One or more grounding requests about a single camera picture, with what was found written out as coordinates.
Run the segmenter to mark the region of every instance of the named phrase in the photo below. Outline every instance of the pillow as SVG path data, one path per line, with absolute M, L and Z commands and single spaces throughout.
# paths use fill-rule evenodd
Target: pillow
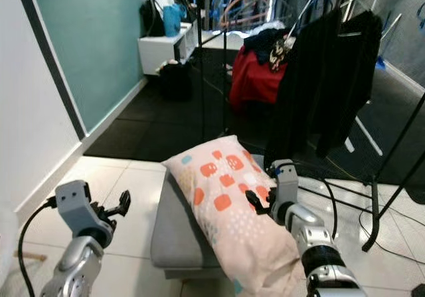
M 193 214 L 239 296 L 290 296 L 302 275 L 296 243 L 267 215 L 257 215 L 245 196 L 263 206 L 273 179 L 237 140 L 227 136 L 162 163 L 173 174 Z

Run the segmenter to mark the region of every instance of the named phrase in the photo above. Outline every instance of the white shelf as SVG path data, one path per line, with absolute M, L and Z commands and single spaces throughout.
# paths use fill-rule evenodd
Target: white shelf
M 180 33 L 175 37 L 143 37 L 137 42 L 144 74 L 156 74 L 164 61 L 187 62 L 198 45 L 197 24 L 181 23 Z

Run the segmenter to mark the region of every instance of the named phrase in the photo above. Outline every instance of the red garment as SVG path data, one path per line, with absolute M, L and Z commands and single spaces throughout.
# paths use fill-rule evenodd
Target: red garment
M 254 51 L 244 54 L 239 50 L 233 64 L 230 105 L 235 111 L 243 111 L 245 101 L 260 101 L 274 104 L 280 80 L 284 77 L 287 63 L 277 73 L 270 71 L 268 63 L 260 65 Z

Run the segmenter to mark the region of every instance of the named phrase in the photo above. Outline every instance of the robotic hand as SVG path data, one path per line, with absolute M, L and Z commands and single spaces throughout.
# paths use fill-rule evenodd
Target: robotic hand
M 297 243 L 307 278 L 307 297 L 365 297 L 353 273 L 345 266 L 323 219 L 297 203 L 298 176 L 290 159 L 273 162 L 269 175 L 277 187 L 269 192 L 269 207 L 263 207 L 253 191 L 246 197 L 257 214 L 269 214 L 284 225 Z
M 100 271 L 103 249 L 111 243 L 116 228 L 116 221 L 109 217 L 125 216 L 131 202 L 129 191 L 121 194 L 117 207 L 107 211 L 98 206 L 98 202 L 90 204 L 91 200 L 88 184 L 84 181 L 56 188 L 56 204 L 60 216 L 72 230 L 72 241 L 41 296 L 89 296 Z

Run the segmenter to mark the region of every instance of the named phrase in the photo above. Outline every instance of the black floor mat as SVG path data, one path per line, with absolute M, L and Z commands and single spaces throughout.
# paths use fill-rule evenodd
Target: black floor mat
M 236 52 L 229 51 L 232 64 Z M 216 138 L 222 132 L 222 51 L 205 49 L 205 139 Z M 150 82 L 125 108 L 113 124 L 87 150 L 86 155 L 118 157 L 145 161 L 163 161 L 202 142 L 201 86 L 199 66 L 191 70 L 193 98 L 188 102 L 171 102 L 162 98 L 158 83 Z M 350 139 L 355 151 L 345 146 L 332 150 L 327 159 L 315 156 L 315 140 L 296 159 L 331 169 L 333 178 L 356 177 L 368 179 L 378 171 L 384 157 L 420 99 L 402 80 L 387 71 L 376 70 L 372 102 L 363 107 L 359 118 L 382 149 L 379 156 L 357 124 Z M 252 153 L 264 153 L 272 115 L 238 116 L 226 107 L 226 124 L 241 144 Z M 383 171 L 380 182 L 399 184 L 425 149 L 425 110 L 422 110 L 400 145 L 393 159 Z M 425 164 L 407 185 L 409 195 L 418 203 L 425 203 Z

